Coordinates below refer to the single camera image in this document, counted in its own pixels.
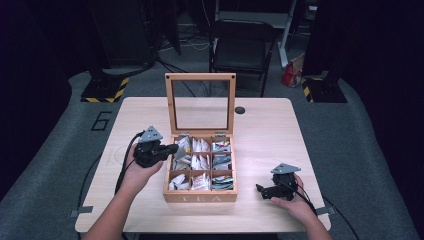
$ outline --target hand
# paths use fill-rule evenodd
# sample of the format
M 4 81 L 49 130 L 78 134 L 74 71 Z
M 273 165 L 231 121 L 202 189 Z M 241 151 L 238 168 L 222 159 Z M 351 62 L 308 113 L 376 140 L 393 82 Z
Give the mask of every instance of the hand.
M 127 167 L 129 167 L 125 172 L 125 177 L 122 181 L 122 185 L 119 190 L 121 191 L 122 189 L 123 191 L 129 191 L 134 196 L 137 195 L 146 186 L 150 177 L 157 173 L 163 165 L 163 162 L 159 161 L 158 163 L 149 168 L 143 168 L 135 161 L 133 162 L 134 149 L 136 146 L 137 144 L 131 146 L 130 152 L 126 160 L 126 165 Z
M 296 179 L 297 184 L 300 186 L 298 188 L 298 192 L 304 195 L 302 179 L 300 179 L 300 177 L 296 174 L 294 174 L 294 177 Z M 312 218 L 316 218 L 309 205 L 298 194 L 296 194 L 291 201 L 276 197 L 271 198 L 271 201 L 276 205 L 286 209 L 292 217 L 297 219 L 302 224 L 305 224 Z

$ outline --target wooden table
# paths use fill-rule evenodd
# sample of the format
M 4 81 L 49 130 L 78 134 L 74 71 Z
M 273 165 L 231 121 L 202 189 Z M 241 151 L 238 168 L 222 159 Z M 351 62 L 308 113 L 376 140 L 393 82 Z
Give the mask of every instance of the wooden table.
M 321 192 L 290 100 L 236 98 L 246 112 L 234 116 L 238 196 L 233 203 L 166 203 L 163 195 L 165 167 L 137 195 L 124 232 L 143 233 L 279 233 L 304 231 L 285 210 L 263 200 L 255 184 L 273 186 L 274 167 L 286 163 L 297 172 L 316 208 L 324 207 Z M 166 97 L 126 98 L 106 143 L 75 228 L 87 232 L 114 195 L 124 152 L 132 137 L 153 125 L 170 144 L 171 130 Z M 329 229 L 327 214 L 320 220 Z

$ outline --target black device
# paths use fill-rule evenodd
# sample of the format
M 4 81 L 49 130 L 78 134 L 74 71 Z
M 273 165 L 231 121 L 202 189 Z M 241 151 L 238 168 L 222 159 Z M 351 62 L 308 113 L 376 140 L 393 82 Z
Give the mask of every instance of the black device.
M 294 198 L 294 193 L 297 191 L 297 182 L 294 177 L 294 172 L 297 171 L 300 171 L 300 168 L 281 163 L 271 171 L 271 173 L 274 173 L 272 176 L 274 186 L 264 188 L 256 184 L 256 189 L 261 193 L 263 199 L 284 197 L 290 201 Z
M 125 172 L 129 165 L 126 165 L 126 159 L 130 152 L 131 146 L 136 138 L 139 137 L 136 148 L 134 149 L 134 162 L 143 168 L 148 168 L 155 165 L 159 161 L 165 161 L 169 154 L 174 154 L 178 151 L 178 144 L 161 145 L 160 139 L 163 136 L 153 127 L 150 126 L 147 130 L 138 133 L 130 141 L 127 152 L 125 153 L 124 162 L 122 163 L 122 170 L 119 174 L 118 181 L 116 182 L 115 194 L 121 187 L 122 180 L 124 179 Z

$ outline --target chair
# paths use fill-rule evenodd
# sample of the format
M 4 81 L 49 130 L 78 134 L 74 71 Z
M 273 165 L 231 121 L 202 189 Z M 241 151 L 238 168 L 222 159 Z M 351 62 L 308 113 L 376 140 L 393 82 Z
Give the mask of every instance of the chair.
M 277 36 L 268 23 L 217 20 L 209 31 L 209 72 L 257 74 L 258 81 L 262 80 L 260 97 L 263 97 Z

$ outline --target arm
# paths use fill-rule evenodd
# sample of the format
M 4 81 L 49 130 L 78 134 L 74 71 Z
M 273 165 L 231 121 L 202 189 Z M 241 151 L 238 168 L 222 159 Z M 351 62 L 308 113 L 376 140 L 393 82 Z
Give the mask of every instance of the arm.
M 119 191 L 83 239 L 121 239 L 132 202 L 146 186 L 149 178 L 162 167 L 162 161 L 149 168 L 142 168 L 138 164 L 132 163 L 135 146 L 131 147 L 128 154 L 126 164 L 129 167 L 125 172 Z
M 301 187 L 299 188 L 299 193 L 303 194 L 303 182 L 296 174 L 295 178 L 297 184 Z M 315 216 L 309 205 L 297 194 L 291 201 L 286 201 L 276 197 L 271 198 L 271 201 L 274 204 L 286 209 L 292 217 L 302 223 L 302 225 L 305 227 L 306 234 L 308 235 L 308 240 L 332 239 L 327 229 L 325 229 L 324 225 L 318 219 L 318 217 Z

